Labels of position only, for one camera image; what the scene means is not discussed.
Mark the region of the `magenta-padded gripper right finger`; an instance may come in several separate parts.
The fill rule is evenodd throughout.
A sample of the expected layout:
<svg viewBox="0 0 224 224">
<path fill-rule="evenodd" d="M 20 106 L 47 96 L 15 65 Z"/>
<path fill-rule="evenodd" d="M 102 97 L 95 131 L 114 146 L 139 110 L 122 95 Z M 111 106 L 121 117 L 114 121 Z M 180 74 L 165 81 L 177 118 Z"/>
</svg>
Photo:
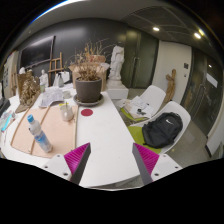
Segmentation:
<svg viewBox="0 0 224 224">
<path fill-rule="evenodd" d="M 137 143 L 133 144 L 132 153 L 144 185 L 150 184 L 182 169 L 182 167 L 167 154 L 156 154 Z"/>
</svg>

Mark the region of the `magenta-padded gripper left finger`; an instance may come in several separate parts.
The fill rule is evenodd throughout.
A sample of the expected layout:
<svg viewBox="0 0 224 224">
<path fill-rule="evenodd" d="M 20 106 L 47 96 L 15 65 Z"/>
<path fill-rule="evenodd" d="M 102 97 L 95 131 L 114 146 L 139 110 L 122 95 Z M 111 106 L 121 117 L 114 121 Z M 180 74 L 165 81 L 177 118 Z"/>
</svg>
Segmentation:
<svg viewBox="0 0 224 224">
<path fill-rule="evenodd" d="M 90 154 L 91 144 L 86 143 L 65 155 L 56 154 L 42 169 L 78 185 Z"/>
</svg>

